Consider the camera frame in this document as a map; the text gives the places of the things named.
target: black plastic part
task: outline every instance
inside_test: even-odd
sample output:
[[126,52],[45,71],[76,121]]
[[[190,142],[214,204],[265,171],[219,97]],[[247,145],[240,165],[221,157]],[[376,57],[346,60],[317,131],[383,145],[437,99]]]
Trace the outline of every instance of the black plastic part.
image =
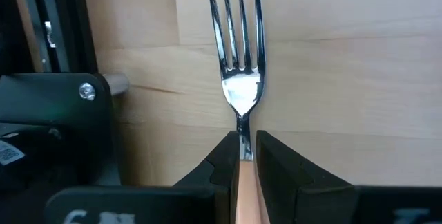
[[[26,1],[45,72],[97,73],[86,0]],[[56,48],[49,46],[45,21]]]
[[442,189],[358,186],[353,222],[442,223]]
[[231,131],[215,149],[174,187],[215,188],[217,223],[235,223],[238,193],[239,135]]
[[258,131],[258,174],[271,223],[350,223],[354,186]]
[[45,217],[47,224],[218,223],[215,202],[215,190],[207,187],[72,188],[48,201]]
[[29,126],[0,136],[0,194],[26,190],[53,167],[71,165],[73,144],[64,134],[54,127]]
[[40,182],[13,197],[0,200],[2,224],[44,224],[44,208],[51,196],[66,187],[75,185],[72,167],[58,168],[57,178]]
[[82,187],[48,201],[46,222],[233,224],[236,214],[239,136],[230,132],[172,187]]
[[[79,96],[88,82],[93,101]],[[62,127],[75,142],[72,153],[80,160],[79,181],[89,184],[114,158],[115,128],[109,86],[101,75],[31,73],[0,77],[0,130],[33,124]]]
[[34,71],[16,0],[0,0],[0,75]]

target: fork tine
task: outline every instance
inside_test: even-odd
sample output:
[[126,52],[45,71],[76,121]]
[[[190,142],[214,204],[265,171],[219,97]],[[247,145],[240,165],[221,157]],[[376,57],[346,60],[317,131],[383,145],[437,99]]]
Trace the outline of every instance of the fork tine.
[[218,48],[218,57],[220,58],[221,74],[225,74],[227,70],[226,50],[224,48],[224,39],[222,38],[220,15],[216,0],[210,0],[210,8],[212,12],[213,30],[215,31],[216,46]]
[[242,45],[244,48],[244,66],[245,69],[251,69],[251,54],[249,44],[249,34],[247,32],[246,10],[244,8],[244,0],[240,0],[241,27],[242,27]]
[[256,53],[258,69],[265,71],[265,32],[264,24],[262,23],[262,8],[261,0],[255,0],[256,12]]
[[238,67],[238,50],[236,48],[235,26],[232,20],[232,11],[230,8],[230,0],[224,0],[226,3],[227,23],[229,25],[230,44],[232,48],[232,64],[233,68]]

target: fork handle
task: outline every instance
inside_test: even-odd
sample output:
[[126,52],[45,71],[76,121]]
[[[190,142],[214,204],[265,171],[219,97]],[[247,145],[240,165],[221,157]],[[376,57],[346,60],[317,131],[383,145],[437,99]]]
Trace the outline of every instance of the fork handle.
[[261,224],[258,187],[253,161],[240,161],[239,174],[236,223]]
[[240,134],[240,159],[252,161],[249,115],[236,116],[236,131]]

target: wooden wall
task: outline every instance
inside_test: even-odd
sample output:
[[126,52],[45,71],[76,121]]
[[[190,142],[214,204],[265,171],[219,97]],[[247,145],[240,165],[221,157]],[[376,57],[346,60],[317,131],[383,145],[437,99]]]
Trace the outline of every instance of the wooden wall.
[[[173,184],[236,125],[209,1],[87,2],[101,72],[132,83],[119,113],[125,182]],[[262,3],[268,84],[252,129],[351,183],[442,185],[441,0]]]

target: fork neck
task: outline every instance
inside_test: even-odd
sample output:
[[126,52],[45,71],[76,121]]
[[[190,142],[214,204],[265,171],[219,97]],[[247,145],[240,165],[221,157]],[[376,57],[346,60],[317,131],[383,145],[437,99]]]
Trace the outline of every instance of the fork neck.
[[249,114],[236,116],[236,131],[240,134],[240,160],[252,161]]

